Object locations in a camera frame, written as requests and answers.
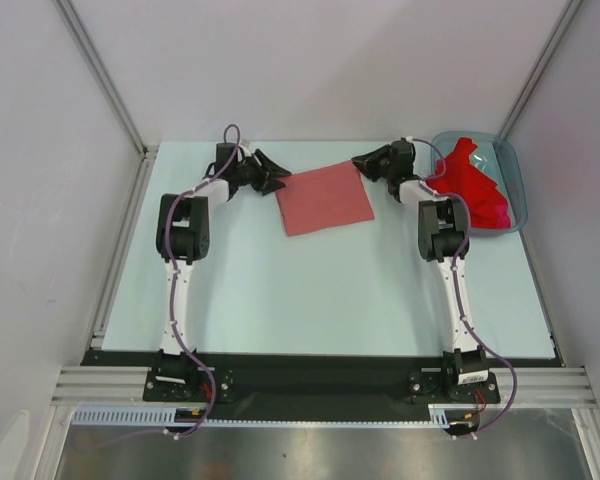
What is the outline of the salmon pink t shirt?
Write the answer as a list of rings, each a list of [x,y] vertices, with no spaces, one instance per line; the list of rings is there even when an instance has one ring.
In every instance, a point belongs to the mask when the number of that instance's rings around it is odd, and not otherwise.
[[[293,174],[283,183],[275,195],[290,237],[375,219],[351,161]]]

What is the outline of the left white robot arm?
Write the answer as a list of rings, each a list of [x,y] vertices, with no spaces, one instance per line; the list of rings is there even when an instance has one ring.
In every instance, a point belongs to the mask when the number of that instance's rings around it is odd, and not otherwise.
[[[186,326],[189,290],[195,266],[209,253],[211,213],[242,187],[266,196],[283,189],[290,176],[262,150],[222,142],[197,186],[161,197],[156,250],[166,269],[167,303],[160,351],[180,355],[195,350]]]

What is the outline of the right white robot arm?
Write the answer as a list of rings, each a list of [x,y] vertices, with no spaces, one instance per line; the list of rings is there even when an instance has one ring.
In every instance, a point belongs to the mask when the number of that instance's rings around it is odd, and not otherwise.
[[[453,401],[464,401],[477,389],[477,378],[468,361],[481,354],[466,287],[469,251],[470,212],[456,193],[442,193],[430,183],[446,171],[423,178],[415,172],[416,145],[413,137],[401,138],[378,149],[351,158],[366,179],[384,180],[388,193],[397,202],[417,213],[418,250],[423,261],[432,264],[444,292],[449,319],[449,346],[443,357],[453,369],[441,376],[443,393]]]

